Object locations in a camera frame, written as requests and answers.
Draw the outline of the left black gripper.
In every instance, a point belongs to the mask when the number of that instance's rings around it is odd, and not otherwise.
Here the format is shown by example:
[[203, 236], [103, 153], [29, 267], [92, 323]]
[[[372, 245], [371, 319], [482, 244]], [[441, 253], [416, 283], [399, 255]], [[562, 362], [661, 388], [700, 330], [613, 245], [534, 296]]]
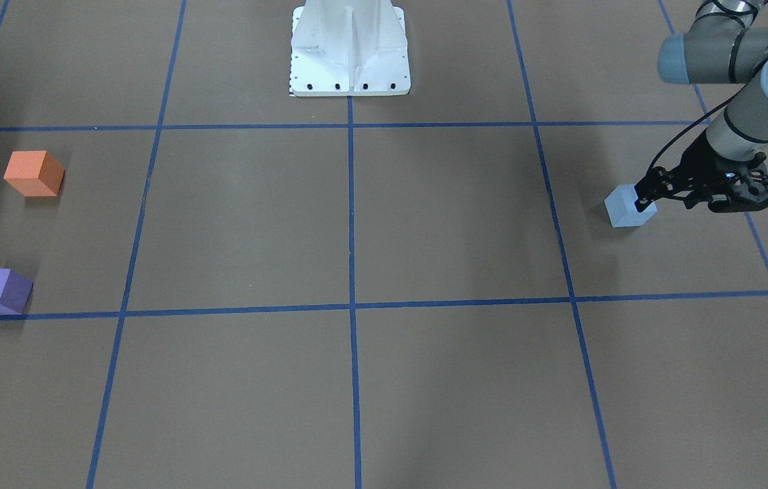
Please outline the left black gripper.
[[635, 183], [636, 210], [669, 199], [693, 209], [706, 203], [713, 213], [755, 213], [768, 207], [767, 155], [749, 161], [718, 156], [682, 156], [685, 179], [663, 167], [653, 167]]

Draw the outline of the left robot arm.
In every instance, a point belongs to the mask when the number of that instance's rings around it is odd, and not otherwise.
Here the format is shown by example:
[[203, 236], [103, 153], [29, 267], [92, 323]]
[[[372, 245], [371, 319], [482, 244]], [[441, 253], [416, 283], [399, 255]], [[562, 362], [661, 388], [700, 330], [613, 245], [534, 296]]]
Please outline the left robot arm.
[[634, 187], [643, 213], [660, 199], [713, 213], [755, 213], [768, 207], [768, 28], [753, 22], [763, 1], [703, 1], [688, 31], [666, 38], [657, 71], [671, 84], [737, 84], [707, 114], [710, 125], [672, 169], [652, 161]]

